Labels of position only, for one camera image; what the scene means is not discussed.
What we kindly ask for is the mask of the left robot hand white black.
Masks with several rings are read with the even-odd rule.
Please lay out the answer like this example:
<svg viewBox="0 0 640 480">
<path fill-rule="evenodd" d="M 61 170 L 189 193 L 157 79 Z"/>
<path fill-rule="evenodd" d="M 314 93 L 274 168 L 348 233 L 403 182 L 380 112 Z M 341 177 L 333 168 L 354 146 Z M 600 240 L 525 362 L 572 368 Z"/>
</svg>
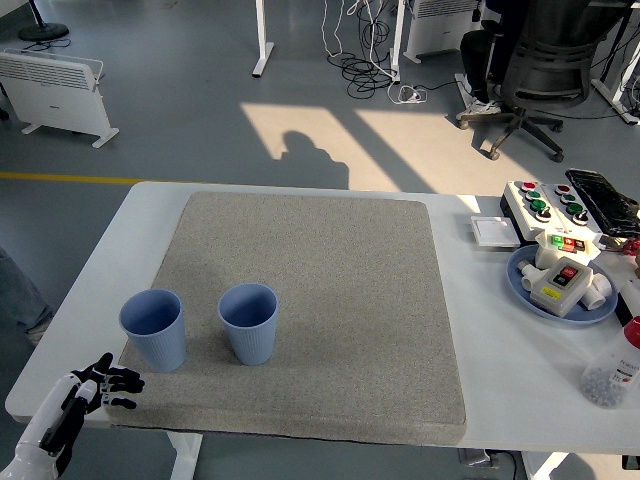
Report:
<svg viewBox="0 0 640 480">
<path fill-rule="evenodd" d="M 107 352 L 82 370 L 73 370 L 52 387 L 19 439 L 3 479 L 58 479 L 68 467 L 85 417 L 104 405 L 134 409 L 129 396 L 145 381 L 129 368 L 115 365 Z"/>
</svg>

